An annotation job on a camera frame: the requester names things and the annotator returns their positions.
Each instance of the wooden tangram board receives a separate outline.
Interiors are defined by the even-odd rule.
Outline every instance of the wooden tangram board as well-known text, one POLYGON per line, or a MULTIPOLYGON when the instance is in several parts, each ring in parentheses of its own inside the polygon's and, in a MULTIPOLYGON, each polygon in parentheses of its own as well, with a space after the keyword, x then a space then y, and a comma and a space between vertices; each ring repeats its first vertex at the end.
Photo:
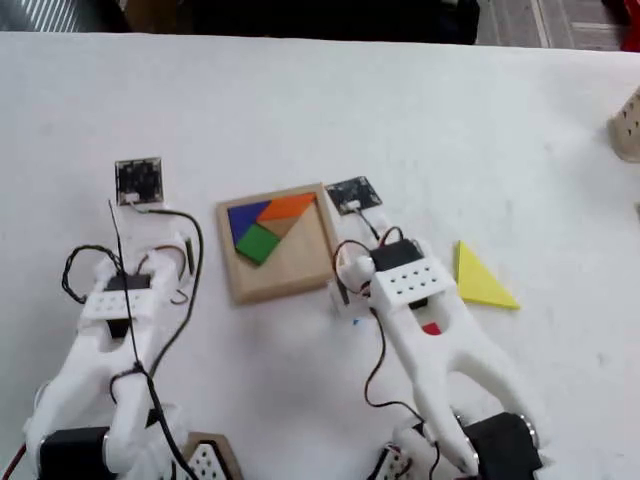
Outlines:
POLYGON ((336 235, 322 184, 223 202, 217 216, 237 303, 321 288, 333 275, 336 235))

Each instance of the blue triangle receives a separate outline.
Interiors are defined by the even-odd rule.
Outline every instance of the blue triangle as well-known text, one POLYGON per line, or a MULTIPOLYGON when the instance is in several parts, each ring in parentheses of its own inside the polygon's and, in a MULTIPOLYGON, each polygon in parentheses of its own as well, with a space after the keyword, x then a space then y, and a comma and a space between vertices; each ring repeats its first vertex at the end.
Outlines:
POLYGON ((240 240, 245 233, 247 233, 249 227, 256 223, 260 214, 269 206, 270 203, 270 201, 250 203, 248 205, 231 207, 227 210, 234 245, 238 243, 238 240, 240 240))

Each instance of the electrical wire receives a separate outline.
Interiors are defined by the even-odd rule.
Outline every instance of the electrical wire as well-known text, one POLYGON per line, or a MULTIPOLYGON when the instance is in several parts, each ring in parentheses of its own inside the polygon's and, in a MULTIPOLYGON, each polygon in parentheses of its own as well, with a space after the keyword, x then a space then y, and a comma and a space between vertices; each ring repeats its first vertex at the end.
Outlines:
POLYGON ((9 480, 9 478, 11 478, 11 475, 13 474, 14 470, 20 463, 20 460, 22 460, 22 457, 24 457, 24 454, 26 451, 27 451, 27 445, 23 443, 22 446, 18 449, 16 454, 11 459, 11 462, 9 462, 7 469, 2 474, 2 480, 9 480))
POLYGON ((362 213, 362 210, 360 210, 359 208, 354 208, 352 212, 355 212, 358 214, 358 216, 362 219, 362 221, 367 224, 367 227, 369 227, 369 230, 371 230, 373 237, 376 240, 380 241, 380 234, 375 228, 373 228, 373 225, 371 225, 371 222, 367 219, 367 217, 364 216, 364 213, 362 213))
POLYGON ((169 449, 171 450, 171 453, 176 459, 176 462, 178 462, 178 465, 180 465, 180 467, 185 472, 187 472, 189 477, 192 480, 198 480, 198 477, 196 476, 195 472, 191 469, 187 461, 184 459, 184 457, 182 456, 182 453, 180 452, 180 449, 178 448, 175 440, 173 439, 171 430, 169 430, 169 426, 167 425, 167 419, 164 416, 164 411, 162 410, 162 404, 160 403, 160 398, 158 397, 158 394, 155 389, 155 385, 153 384, 153 379, 151 375, 149 375, 149 373, 147 373, 147 371, 144 369, 142 362, 140 362, 140 357, 138 357, 138 347, 136 345, 135 331, 133 328, 133 317, 131 315, 131 304, 129 302, 129 287, 127 285, 127 273, 124 266, 124 256, 122 254, 122 241, 120 239, 118 223, 116 222, 115 213, 113 211, 113 204, 111 203, 111 201, 109 201, 109 209, 111 210, 111 220, 113 220, 113 227, 116 232, 116 241, 118 244, 118 257, 120 259, 120 266, 122 267, 120 270, 120 275, 122 276, 122 284, 124 287, 124 298, 125 298, 125 303, 127 305, 127 315, 129 317, 129 330, 131 331, 131 343, 133 345, 133 355, 135 357, 133 368, 131 370, 128 370, 127 371, 128 373, 126 373, 126 375, 130 375, 133 373, 141 373, 145 376, 145 378, 147 379, 147 386, 149 388, 149 394, 151 396, 153 408, 155 409, 158 415, 158 421, 160 422, 160 426, 167 440, 167 444, 169 444, 169 449))
POLYGON ((384 235, 382 235, 382 238, 380 239, 381 247, 387 244, 387 238, 389 238, 389 235, 394 231, 398 232, 398 235, 400 235, 400 240, 404 240, 404 233, 402 232, 402 229, 398 226, 394 226, 394 227, 391 227, 386 232, 384 232, 384 235))
MULTIPOLYGON (((180 274, 178 275, 178 278, 182 280, 184 271, 187 269, 187 254, 184 253, 184 250, 182 250, 179 247, 176 247, 175 245, 159 245, 157 247, 154 247, 152 250, 158 250, 158 251, 173 250, 173 251, 179 252, 180 255, 182 256, 182 266, 180 267, 180 274)), ((149 260, 149 254, 146 254, 144 257, 142 257, 142 260, 140 260, 140 263, 138 264, 138 269, 136 270, 136 273, 140 273, 142 266, 147 262, 147 260, 149 260)))
POLYGON ((336 276, 336 280, 338 281, 338 283, 343 285, 344 288, 349 290, 351 293, 353 293, 355 295, 359 295, 360 293, 362 293, 362 291, 364 289, 364 285, 362 287, 360 287, 360 290, 353 290, 353 289, 349 288, 342 281, 342 279, 340 278, 340 275, 338 275, 338 255, 339 255, 340 250, 342 249, 342 247, 344 247, 345 245, 348 245, 348 244, 358 245, 359 247, 364 248, 367 251, 368 254, 371 254, 371 250, 369 250, 369 248, 364 243, 358 242, 357 240, 344 240, 336 247, 335 252, 333 252, 333 259, 331 261, 331 266, 333 268, 333 274, 336 276))
POLYGON ((433 447, 436 449, 436 461, 433 462, 433 465, 431 465, 431 468, 429 469, 429 480, 433 480, 433 474, 440 463, 440 445, 438 445, 438 442, 435 442, 433 447))
POLYGON ((367 402, 367 405, 374 408, 384 408, 384 407, 389 407, 391 405, 400 405, 406 408, 407 410, 409 410, 420 422, 424 423, 424 418, 422 418, 422 416, 418 412, 416 412, 412 407, 410 407, 405 402, 402 402, 399 400, 392 400, 389 402, 374 403, 369 399, 369 386, 371 384, 371 381, 373 380, 373 377, 376 376, 376 373, 378 373, 378 370, 380 370, 380 367, 382 366, 382 363, 384 362, 384 359, 387 355, 387 339, 384 334, 384 330, 382 328, 382 322, 380 321, 380 317, 378 317, 378 313, 373 308, 370 308, 369 310, 371 311, 376 321, 378 322, 378 328, 380 329, 380 336, 382 337, 382 350, 380 351, 380 358, 378 359, 376 365, 373 367, 373 370, 369 374, 369 377, 367 378, 367 381, 364 384, 364 400, 365 402, 367 402))
POLYGON ((87 296, 86 295, 79 296, 76 292, 73 291, 73 289, 69 285, 69 272, 71 272, 71 267, 73 266, 73 261, 75 260, 76 256, 80 252, 83 252, 85 250, 95 250, 97 252, 104 253, 113 262, 113 265, 116 267, 116 272, 118 272, 121 269, 119 260, 116 257, 115 253, 113 253, 113 251, 109 250, 108 248, 103 247, 102 245, 81 245, 79 247, 74 248, 71 254, 67 257, 67 261, 64 265, 64 271, 62 272, 61 283, 62 283, 62 289, 65 292, 67 292, 71 298, 73 298, 76 302, 82 305, 86 303, 87 296))
POLYGON ((174 300, 173 298, 170 300, 170 302, 173 305, 184 305, 185 303, 187 303, 189 301, 189 295, 187 295, 186 293, 184 293, 181 289, 177 288, 176 289, 176 293, 179 293, 182 296, 182 300, 174 300))
POLYGON ((196 266, 196 274, 193 281, 193 289, 191 291, 191 300, 189 301, 189 306, 187 307, 187 313, 182 323, 178 326, 177 330, 171 336, 169 341, 164 345, 164 347, 162 347, 162 350, 160 350, 160 353, 158 354, 153 364, 151 365, 149 374, 153 377, 156 371, 158 370, 158 366, 160 365, 160 362, 162 361, 164 356, 167 354, 171 346, 174 344, 174 342, 178 339, 182 331, 191 321, 191 314, 193 313, 193 306, 195 305, 196 294, 198 293, 198 287, 200 285, 200 275, 202 274, 202 263, 204 258, 204 237, 202 235, 202 229, 200 228, 200 224, 193 216, 191 216, 188 213, 181 212, 179 210, 168 210, 168 209, 141 210, 134 205, 131 205, 131 206, 136 212, 142 215, 157 214, 157 215, 171 215, 171 216, 186 218, 193 224, 194 228, 196 229, 196 233, 198 235, 198 247, 199 247, 198 248, 198 264, 196 266))

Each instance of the red piece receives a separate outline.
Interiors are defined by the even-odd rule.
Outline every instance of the red piece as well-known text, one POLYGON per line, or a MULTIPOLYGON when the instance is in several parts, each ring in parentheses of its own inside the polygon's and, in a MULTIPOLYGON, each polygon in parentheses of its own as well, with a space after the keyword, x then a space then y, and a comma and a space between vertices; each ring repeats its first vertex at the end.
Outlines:
POLYGON ((442 332, 440 331, 440 327, 436 322, 427 323, 424 327, 422 327, 422 331, 427 335, 440 335, 442 332))

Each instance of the red wire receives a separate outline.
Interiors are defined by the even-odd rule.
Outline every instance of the red wire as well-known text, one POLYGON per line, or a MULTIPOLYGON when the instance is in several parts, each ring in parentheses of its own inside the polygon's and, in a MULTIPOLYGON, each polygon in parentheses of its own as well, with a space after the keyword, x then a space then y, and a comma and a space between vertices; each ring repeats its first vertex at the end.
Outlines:
POLYGON ((18 450, 18 452, 16 453, 15 457, 13 457, 13 460, 11 460, 11 463, 9 464, 7 469, 4 471, 4 474, 2 475, 2 480, 9 480, 9 478, 11 477, 11 474, 20 463, 20 460, 22 460, 22 457, 24 456, 26 451, 27 451, 27 446, 23 443, 20 449, 18 450))

